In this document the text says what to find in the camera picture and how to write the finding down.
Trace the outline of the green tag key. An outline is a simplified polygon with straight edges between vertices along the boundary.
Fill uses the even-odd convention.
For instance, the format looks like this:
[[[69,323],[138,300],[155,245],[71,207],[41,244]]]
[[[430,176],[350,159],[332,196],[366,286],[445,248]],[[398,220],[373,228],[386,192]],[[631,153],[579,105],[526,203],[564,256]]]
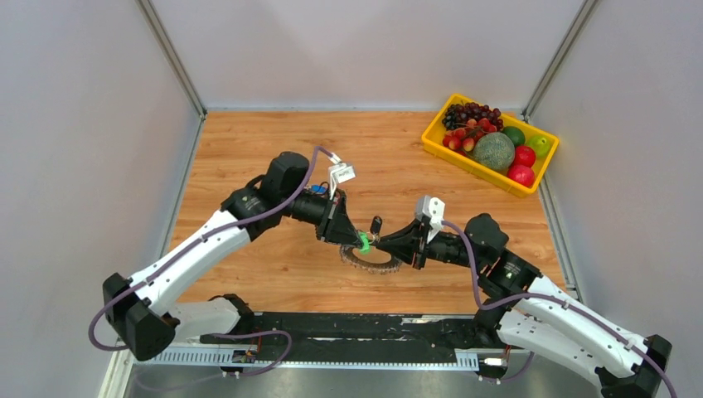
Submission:
[[[361,255],[367,255],[371,251],[371,242],[369,237],[364,231],[359,231],[358,237],[360,240],[360,245],[357,247],[357,250]]]

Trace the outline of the black key fob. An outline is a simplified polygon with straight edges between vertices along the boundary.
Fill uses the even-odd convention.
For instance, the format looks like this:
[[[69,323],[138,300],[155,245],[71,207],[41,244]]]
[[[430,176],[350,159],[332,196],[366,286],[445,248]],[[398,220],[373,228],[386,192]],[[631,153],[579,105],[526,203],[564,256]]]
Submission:
[[[382,218],[380,216],[374,216],[371,221],[371,226],[369,228],[369,232],[372,235],[379,235],[381,232],[382,224],[383,224]]]

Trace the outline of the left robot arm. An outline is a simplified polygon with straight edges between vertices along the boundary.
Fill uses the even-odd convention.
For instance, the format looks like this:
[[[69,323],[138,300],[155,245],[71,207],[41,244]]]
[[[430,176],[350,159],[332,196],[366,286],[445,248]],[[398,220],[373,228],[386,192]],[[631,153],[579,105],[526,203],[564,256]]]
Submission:
[[[161,259],[129,277],[115,273],[103,283],[104,317],[139,361],[150,360],[173,342],[202,335],[224,334],[234,343],[246,342],[253,320],[233,294],[206,302],[179,304],[178,299],[225,257],[254,242],[285,217],[315,228],[318,240],[361,248],[364,243],[346,210],[340,184],[356,176],[354,167],[336,154],[331,161],[328,189],[309,185],[314,161],[283,152],[267,172],[233,191],[195,233]]]

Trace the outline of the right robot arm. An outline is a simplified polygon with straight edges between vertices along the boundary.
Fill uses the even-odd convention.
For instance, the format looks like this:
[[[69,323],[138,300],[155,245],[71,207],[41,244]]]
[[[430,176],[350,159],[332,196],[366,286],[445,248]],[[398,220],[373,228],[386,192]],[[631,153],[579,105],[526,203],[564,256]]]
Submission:
[[[487,213],[463,229],[434,213],[389,235],[380,229],[375,217],[373,245],[394,260],[416,269],[427,260],[470,269],[474,293],[487,297],[476,301],[480,318],[473,324],[482,345],[525,348],[580,375],[603,397],[654,397],[661,386],[677,395],[666,373],[668,340],[628,331],[569,296],[507,248],[507,234]]]

